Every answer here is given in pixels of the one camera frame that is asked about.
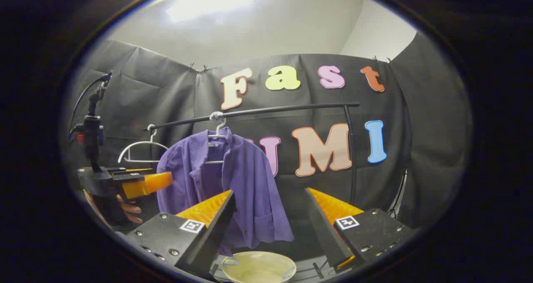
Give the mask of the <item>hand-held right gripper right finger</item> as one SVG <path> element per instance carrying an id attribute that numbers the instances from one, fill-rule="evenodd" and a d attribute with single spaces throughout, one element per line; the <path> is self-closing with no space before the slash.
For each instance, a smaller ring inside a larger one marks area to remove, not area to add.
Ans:
<path id="1" fill-rule="evenodd" d="M 416 233 L 381 209 L 363 211 L 312 188 L 305 194 L 314 232 L 337 273 L 382 260 Z"/>

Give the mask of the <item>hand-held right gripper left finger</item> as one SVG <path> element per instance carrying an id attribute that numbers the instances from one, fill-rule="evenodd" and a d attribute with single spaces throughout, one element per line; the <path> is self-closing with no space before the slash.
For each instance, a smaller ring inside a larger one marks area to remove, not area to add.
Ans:
<path id="1" fill-rule="evenodd" d="M 211 264 L 235 209 L 234 192 L 227 190 L 177 215 L 159 213 L 126 240 L 156 262 L 213 281 Z"/>

